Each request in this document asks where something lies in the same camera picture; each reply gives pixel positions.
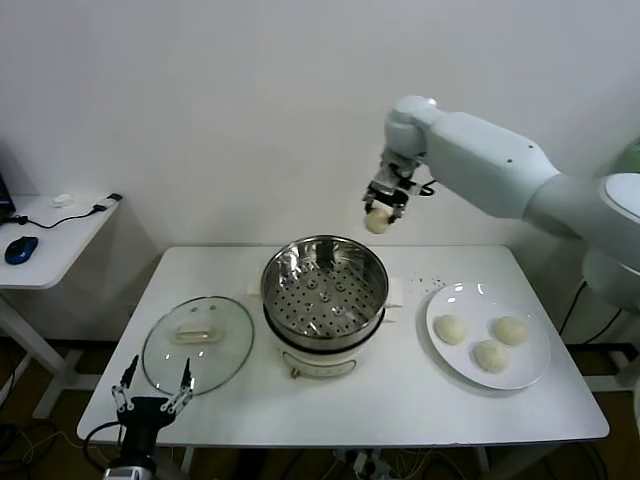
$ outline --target table leg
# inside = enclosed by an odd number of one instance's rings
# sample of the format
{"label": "table leg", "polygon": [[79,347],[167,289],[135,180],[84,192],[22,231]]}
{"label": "table leg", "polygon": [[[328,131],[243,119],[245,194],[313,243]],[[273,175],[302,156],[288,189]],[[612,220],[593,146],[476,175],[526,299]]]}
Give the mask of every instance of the table leg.
{"label": "table leg", "polygon": [[479,480],[510,480],[549,455],[557,447],[558,445],[553,443],[519,447],[502,462],[491,467],[488,472],[483,472]]}
{"label": "table leg", "polygon": [[475,447],[476,455],[478,456],[478,465],[480,466],[480,471],[482,473],[487,473],[491,470],[491,465],[489,464],[489,457],[487,456],[487,449],[484,447]]}
{"label": "table leg", "polygon": [[52,374],[56,375],[64,369],[64,358],[2,297],[0,297],[0,328]]}
{"label": "table leg", "polygon": [[64,359],[64,370],[51,380],[36,409],[33,411],[33,418],[48,418],[51,410],[58,402],[58,398],[65,390],[93,391],[96,389],[100,381],[100,375],[80,375],[75,371],[75,366],[81,356],[81,350],[72,350],[67,354]]}
{"label": "table leg", "polygon": [[[16,367],[16,379],[22,375],[32,357],[53,375],[53,380],[33,411],[34,418],[47,418],[64,390],[95,390],[100,375],[78,375],[75,371],[82,352],[72,350],[63,358],[2,297],[0,328],[27,351],[25,358]],[[8,393],[9,385],[10,383],[5,384],[0,395],[5,391]]]}
{"label": "table leg", "polygon": [[187,447],[184,449],[184,457],[182,458],[182,471],[189,475],[191,472],[191,462],[193,461],[193,454],[195,452],[195,448]]}
{"label": "table leg", "polygon": [[183,472],[170,458],[159,451],[153,459],[156,461],[158,467],[156,475],[160,480],[189,480],[189,474]]}

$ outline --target glass lid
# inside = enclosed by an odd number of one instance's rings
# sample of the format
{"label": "glass lid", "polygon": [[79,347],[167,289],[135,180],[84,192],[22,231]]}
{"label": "glass lid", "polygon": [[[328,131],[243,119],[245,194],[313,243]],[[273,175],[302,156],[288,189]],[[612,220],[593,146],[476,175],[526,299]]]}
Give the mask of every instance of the glass lid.
{"label": "glass lid", "polygon": [[251,315],[235,300],[194,298],[158,320],[145,341],[142,367],[151,385],[175,394],[189,359],[193,394],[200,395],[225,384],[242,368],[253,336]]}

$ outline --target stainless steel steamer basket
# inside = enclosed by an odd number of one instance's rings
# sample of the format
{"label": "stainless steel steamer basket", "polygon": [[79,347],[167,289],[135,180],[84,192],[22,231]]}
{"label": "stainless steel steamer basket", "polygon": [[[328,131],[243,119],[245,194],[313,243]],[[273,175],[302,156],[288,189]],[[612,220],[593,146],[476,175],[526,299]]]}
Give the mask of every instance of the stainless steel steamer basket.
{"label": "stainless steel steamer basket", "polygon": [[366,341],[382,321],[388,292],[380,259],[358,242],[331,235],[290,243],[262,274],[269,325],[310,353],[342,352]]}

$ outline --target white table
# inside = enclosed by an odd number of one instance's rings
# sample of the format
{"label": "white table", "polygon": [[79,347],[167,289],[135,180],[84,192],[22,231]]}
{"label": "white table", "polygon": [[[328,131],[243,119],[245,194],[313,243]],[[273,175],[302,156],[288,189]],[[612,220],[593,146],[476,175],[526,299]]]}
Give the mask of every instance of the white table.
{"label": "white table", "polygon": [[[67,208],[52,207],[52,197],[14,197],[16,215],[50,225],[65,217],[83,215],[103,196],[78,197]],[[41,290],[56,285],[67,273],[116,206],[87,218],[70,220],[46,230],[35,225],[0,225],[0,253],[7,245],[23,236],[38,237],[39,243],[31,258],[22,265],[9,265],[0,259],[0,289]],[[26,370],[32,358],[45,367],[54,378],[33,412],[34,418],[47,418],[63,390],[93,390],[99,375],[78,375],[74,368],[82,352],[74,350],[61,357],[4,298],[0,297],[0,328],[10,335],[27,355],[16,367],[16,379]],[[0,390],[0,398],[8,394],[9,382]]]}
{"label": "white table", "polygon": [[[81,438],[115,418],[110,388],[141,353],[150,328],[175,305],[226,295],[251,313],[256,337],[242,370],[195,397],[160,432],[161,445],[190,447],[426,447],[540,444],[487,478],[507,478],[556,442],[601,438],[609,426],[515,259],[504,247],[375,247],[390,277],[403,279],[404,306],[370,340],[366,362],[330,380],[293,380],[272,343],[260,298],[247,285],[277,250],[175,247],[163,256],[78,425]],[[543,319],[551,366],[533,386],[500,392],[443,363],[422,330],[429,294],[456,282],[501,284]],[[156,392],[138,368],[132,394]],[[116,432],[94,439],[115,442]]]}

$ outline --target white plate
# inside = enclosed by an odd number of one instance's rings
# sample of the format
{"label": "white plate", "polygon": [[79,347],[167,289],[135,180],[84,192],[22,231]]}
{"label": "white plate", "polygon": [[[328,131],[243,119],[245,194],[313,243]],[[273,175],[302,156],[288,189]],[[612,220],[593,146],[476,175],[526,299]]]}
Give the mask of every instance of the white plate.
{"label": "white plate", "polygon": [[[467,324],[467,337],[459,345],[443,342],[434,329],[442,315],[457,315]],[[505,345],[510,365],[500,373],[483,370],[473,356],[473,347],[495,339],[491,326],[498,318],[512,316],[526,323],[527,340],[517,347]],[[474,382],[500,390],[517,390],[537,381],[549,366],[549,337],[535,315],[517,306],[495,285],[458,283],[437,292],[427,307],[427,331],[438,353],[455,370]]]}

